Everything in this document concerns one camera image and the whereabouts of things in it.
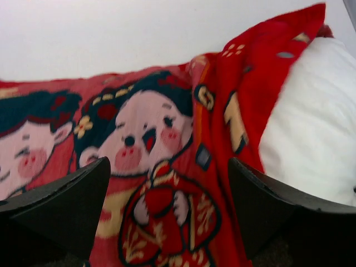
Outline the red printed pillowcase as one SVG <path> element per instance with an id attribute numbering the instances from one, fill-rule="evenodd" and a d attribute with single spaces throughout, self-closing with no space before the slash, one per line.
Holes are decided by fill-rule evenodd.
<path id="1" fill-rule="evenodd" d="M 1 82 L 1 199 L 106 157 L 87 266 L 251 266 L 228 178 L 258 147 L 325 3 L 249 28 L 221 52 L 129 73 Z"/>

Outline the white pillow insert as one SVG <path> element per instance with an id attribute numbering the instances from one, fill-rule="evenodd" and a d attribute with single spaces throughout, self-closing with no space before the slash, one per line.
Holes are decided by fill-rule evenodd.
<path id="1" fill-rule="evenodd" d="M 318 37 L 293 64 L 259 155 L 268 176 L 355 205 L 355 58 L 340 41 Z"/>

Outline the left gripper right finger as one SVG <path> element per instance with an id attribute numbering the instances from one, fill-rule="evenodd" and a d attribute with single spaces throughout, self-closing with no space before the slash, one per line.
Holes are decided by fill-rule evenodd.
<path id="1" fill-rule="evenodd" d="M 228 177 L 254 266 L 355 266 L 355 207 L 323 200 L 232 158 Z"/>

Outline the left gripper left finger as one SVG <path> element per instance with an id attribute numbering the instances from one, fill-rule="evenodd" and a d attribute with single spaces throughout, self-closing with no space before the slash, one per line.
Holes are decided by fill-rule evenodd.
<path id="1" fill-rule="evenodd" d="M 102 157 L 56 181 L 1 201 L 1 266 L 87 261 L 110 179 Z"/>

